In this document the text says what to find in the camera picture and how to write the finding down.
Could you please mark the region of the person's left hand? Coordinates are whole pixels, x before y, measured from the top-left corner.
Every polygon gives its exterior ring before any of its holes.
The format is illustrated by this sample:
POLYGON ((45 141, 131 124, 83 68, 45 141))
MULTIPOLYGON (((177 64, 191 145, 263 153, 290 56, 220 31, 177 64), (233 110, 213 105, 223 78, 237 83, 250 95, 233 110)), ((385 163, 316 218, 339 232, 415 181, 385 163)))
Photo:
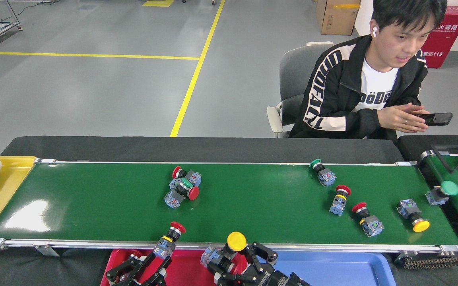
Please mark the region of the person's left hand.
POLYGON ((407 103, 404 105, 400 105, 397 108, 402 110, 403 112, 406 112, 408 114, 412 114, 415 116, 420 116, 422 114, 430 114, 430 112, 425 110, 425 107, 423 105, 415 105, 412 103, 407 103))

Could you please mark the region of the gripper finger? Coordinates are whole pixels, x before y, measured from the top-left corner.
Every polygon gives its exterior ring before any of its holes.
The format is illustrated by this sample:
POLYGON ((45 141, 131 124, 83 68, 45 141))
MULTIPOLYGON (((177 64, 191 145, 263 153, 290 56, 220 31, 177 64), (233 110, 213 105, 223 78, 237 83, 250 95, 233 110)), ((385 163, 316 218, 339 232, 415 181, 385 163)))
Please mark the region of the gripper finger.
POLYGON ((171 264, 172 257, 167 256, 158 266, 157 271, 142 283, 142 286, 166 286, 167 267, 171 264))
POLYGON ((111 286, 156 286, 156 277, 150 277, 143 283, 138 282, 138 275, 153 262, 155 255, 137 257, 130 255, 122 264, 107 271, 106 278, 111 286))

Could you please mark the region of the person's right hand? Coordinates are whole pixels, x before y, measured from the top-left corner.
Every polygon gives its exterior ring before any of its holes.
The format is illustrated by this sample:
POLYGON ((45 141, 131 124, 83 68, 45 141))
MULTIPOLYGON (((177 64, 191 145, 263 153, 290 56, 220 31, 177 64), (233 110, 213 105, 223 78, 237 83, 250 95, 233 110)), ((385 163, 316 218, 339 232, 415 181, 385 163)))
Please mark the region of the person's right hand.
POLYGON ((377 111, 380 127, 404 133, 424 132, 428 129, 425 119, 403 112, 396 106, 385 107, 377 111))

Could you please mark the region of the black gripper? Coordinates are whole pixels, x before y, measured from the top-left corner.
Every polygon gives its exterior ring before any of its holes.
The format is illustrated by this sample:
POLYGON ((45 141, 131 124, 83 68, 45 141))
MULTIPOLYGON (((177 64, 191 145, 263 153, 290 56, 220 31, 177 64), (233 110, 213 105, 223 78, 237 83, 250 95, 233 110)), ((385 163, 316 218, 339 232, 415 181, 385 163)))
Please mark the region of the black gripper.
POLYGON ((247 245, 246 260, 249 266, 246 272, 244 274, 230 274, 213 264, 212 272, 214 273, 215 284, 217 286, 258 286, 258 284, 260 286, 310 286, 294 272, 291 272, 289 276, 280 271, 266 272, 259 282, 258 274, 264 273, 265 266, 257 257, 274 266, 278 260, 278 253, 258 242, 247 245))

